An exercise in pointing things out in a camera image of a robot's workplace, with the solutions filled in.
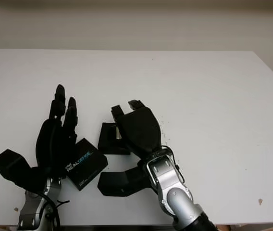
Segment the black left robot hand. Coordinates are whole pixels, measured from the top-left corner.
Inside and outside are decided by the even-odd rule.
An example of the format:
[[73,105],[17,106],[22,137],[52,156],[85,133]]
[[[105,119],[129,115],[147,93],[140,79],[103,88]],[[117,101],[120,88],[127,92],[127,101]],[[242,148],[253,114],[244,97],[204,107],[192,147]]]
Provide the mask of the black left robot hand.
[[74,154],[78,123],[76,100],[65,104],[65,88],[59,84],[51,102],[50,113],[40,129],[36,142],[36,159],[49,177],[66,178],[65,166]]

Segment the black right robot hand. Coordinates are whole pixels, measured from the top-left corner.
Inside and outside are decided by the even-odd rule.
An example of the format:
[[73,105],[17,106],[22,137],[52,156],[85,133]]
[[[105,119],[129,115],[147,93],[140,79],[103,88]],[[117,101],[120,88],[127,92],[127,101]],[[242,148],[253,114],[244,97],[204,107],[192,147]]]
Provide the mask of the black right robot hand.
[[128,102],[132,112],[125,114],[120,105],[111,108],[111,113],[122,141],[140,159],[146,159],[161,149],[161,129],[152,110],[140,100]]

